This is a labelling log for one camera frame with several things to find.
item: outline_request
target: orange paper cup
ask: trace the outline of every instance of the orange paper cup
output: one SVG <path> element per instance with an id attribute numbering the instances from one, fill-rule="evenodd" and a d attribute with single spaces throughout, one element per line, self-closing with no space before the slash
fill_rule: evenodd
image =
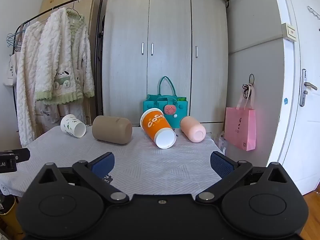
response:
<path id="1" fill-rule="evenodd" d="M 158 108 L 145 111 L 141 116 L 140 126 L 160 149 L 168 149 L 176 142 L 175 132 Z"/>

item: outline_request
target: bag handle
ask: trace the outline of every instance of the bag handle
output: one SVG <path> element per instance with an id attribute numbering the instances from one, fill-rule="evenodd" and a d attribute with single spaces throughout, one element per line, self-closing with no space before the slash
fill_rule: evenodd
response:
<path id="1" fill-rule="evenodd" d="M 178 105 L 177 99 L 176 99 L 174 96 L 169 96 L 169 95 L 165 95 L 165 96 L 160 96 L 160 97 L 158 97 L 157 100 L 154 101 L 154 105 L 159 105 L 158 101 L 159 101 L 159 99 L 161 99 L 161 98 L 170 98 L 170 99 L 173 100 L 173 104 L 174 104 L 175 106 Z"/>
<path id="2" fill-rule="evenodd" d="M 248 103 L 248 100 L 249 100 L 249 97 L 250 97 L 250 93 L 251 93 L 250 108 L 253 109 L 253 105 L 254 105 L 254 87 L 253 87 L 253 85 L 251 85 L 251 84 L 248 84 L 248 87 L 249 87 L 248 97 L 247 97 L 247 100 L 246 100 L 246 102 L 245 102 L 245 105 L 244 105 L 244 108 L 243 108 L 243 109 L 245 109 L 246 106 L 247 106 L 247 103 Z M 239 99 L 239 102 L 238 102 L 238 105 L 237 105 L 237 107 L 236 107 L 237 110 L 240 109 L 240 106 L 241 106 L 241 103 L 242 103 L 243 100 L 244 100 L 243 93 L 241 93 L 240 99 Z"/>
<path id="3" fill-rule="evenodd" d="M 173 89 L 173 95 L 176 97 L 176 96 L 177 96 L 177 94 L 176 94 L 176 90 L 174 89 L 174 86 L 173 86 L 173 84 L 172 84 L 172 82 L 171 82 L 170 78 L 168 78 L 167 76 L 162 77 L 162 79 L 160 80 L 160 83 L 159 83 L 159 94 L 158 94 L 158 96 L 160 96 L 160 95 L 161 95 L 161 91 L 160 91 L 160 89 L 161 89 L 161 82 L 162 82 L 165 78 L 166 78 L 166 79 L 169 81 L 169 83 L 171 84 L 172 89 Z"/>

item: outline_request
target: clothes rack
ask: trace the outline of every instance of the clothes rack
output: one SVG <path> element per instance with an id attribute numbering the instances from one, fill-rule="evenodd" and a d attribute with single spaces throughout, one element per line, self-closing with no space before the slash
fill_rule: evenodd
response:
<path id="1" fill-rule="evenodd" d="M 38 15 L 32 17 L 31 19 L 25 21 L 23 23 L 23 26 L 27 23 L 29 23 L 30 21 L 38 18 L 39 16 L 47 13 L 47 12 L 50 12 L 56 8 L 60 8 L 68 3 L 73 3 L 75 1 L 79 1 L 79 0 L 70 0 L 70 1 L 67 1 L 67 2 L 64 2 L 64 3 L 61 3 L 59 5 L 56 5 L 42 13 L 39 13 Z M 99 27 L 100 27 L 100 15 L 101 15 L 101 9 L 102 9 L 102 0 L 100 0 L 100 3 L 99 3 L 99 9 L 98 9 L 98 17 L 97 17 L 97 29 L 96 29 L 96 39 L 95 39 L 95 50 L 94 50 L 94 93 L 95 93 L 95 96 L 94 96 L 94 100 L 95 100 L 95 106 L 96 106 L 96 114 L 97 116 L 99 115 L 99 110 L 98 110 L 98 86 L 97 86 L 97 82 L 98 82 L 98 72 L 97 72 L 97 56 L 98 56 L 98 38 L 99 38 Z M 102 75 L 100 75 L 100 85 L 102 84 Z M 15 111 L 16 111 L 16 115 L 17 115 L 17 103 L 16 103 L 16 97 L 15 97 L 15 91 L 14 91 L 14 87 L 12 87 L 12 90 L 13 90 L 13 100 L 14 100 L 14 108 L 15 108 Z"/>

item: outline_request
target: screw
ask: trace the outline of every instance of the screw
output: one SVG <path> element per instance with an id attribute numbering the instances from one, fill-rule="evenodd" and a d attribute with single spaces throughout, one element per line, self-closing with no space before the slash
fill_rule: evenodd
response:
<path id="1" fill-rule="evenodd" d="M 211 192 L 201 192 L 198 196 L 202 200 L 212 200 L 214 198 L 214 194 Z"/>
<path id="2" fill-rule="evenodd" d="M 114 192 L 110 195 L 113 200 L 123 200 L 127 197 L 127 195 L 123 192 Z"/>

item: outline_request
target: door lock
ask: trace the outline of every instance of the door lock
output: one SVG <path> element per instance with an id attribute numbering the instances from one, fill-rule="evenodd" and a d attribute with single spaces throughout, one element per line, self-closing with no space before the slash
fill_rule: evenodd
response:
<path id="1" fill-rule="evenodd" d="M 306 102 L 306 95 L 308 94 L 307 87 L 310 87 L 314 90 L 318 90 L 318 88 L 311 84 L 310 82 L 307 82 L 307 70 L 302 69 L 302 78 L 301 78 L 301 84 L 300 84 L 300 106 L 304 106 Z"/>

